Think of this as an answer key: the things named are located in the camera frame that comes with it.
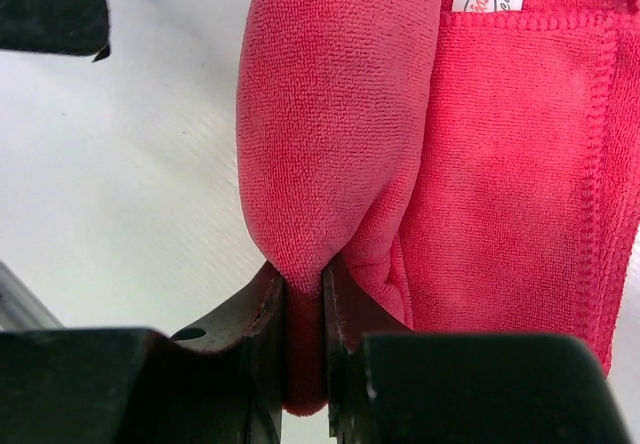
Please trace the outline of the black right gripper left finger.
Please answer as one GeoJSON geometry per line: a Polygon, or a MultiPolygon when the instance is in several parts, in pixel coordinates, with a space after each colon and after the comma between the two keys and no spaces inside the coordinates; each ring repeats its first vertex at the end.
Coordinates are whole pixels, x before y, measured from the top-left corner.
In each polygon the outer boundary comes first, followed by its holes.
{"type": "Polygon", "coordinates": [[[5,443],[277,443],[284,281],[264,265],[172,336],[1,330],[5,443]]]}

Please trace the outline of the pink microfiber towel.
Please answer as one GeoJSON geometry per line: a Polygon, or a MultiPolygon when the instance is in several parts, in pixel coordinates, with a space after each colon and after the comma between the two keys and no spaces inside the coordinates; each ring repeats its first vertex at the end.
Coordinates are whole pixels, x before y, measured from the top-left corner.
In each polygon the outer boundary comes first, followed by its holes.
{"type": "Polygon", "coordinates": [[[326,402],[321,274],[417,331],[543,331],[609,368],[639,226],[639,0],[252,0],[243,214],[288,284],[285,408],[326,402]]]}

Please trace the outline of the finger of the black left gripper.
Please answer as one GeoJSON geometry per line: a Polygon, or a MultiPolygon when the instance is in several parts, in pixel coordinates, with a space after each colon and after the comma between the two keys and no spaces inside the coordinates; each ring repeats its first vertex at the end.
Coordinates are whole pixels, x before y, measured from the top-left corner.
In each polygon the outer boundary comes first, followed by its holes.
{"type": "Polygon", "coordinates": [[[1,49],[86,57],[110,56],[107,0],[1,0],[1,49]]]}

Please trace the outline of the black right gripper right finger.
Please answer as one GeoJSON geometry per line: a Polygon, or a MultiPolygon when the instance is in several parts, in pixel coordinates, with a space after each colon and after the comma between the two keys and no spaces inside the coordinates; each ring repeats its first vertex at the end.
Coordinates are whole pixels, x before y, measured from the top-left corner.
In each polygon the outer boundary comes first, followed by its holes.
{"type": "Polygon", "coordinates": [[[627,443],[594,355],[536,333],[419,333],[335,258],[322,274],[330,434],[340,443],[627,443]]]}

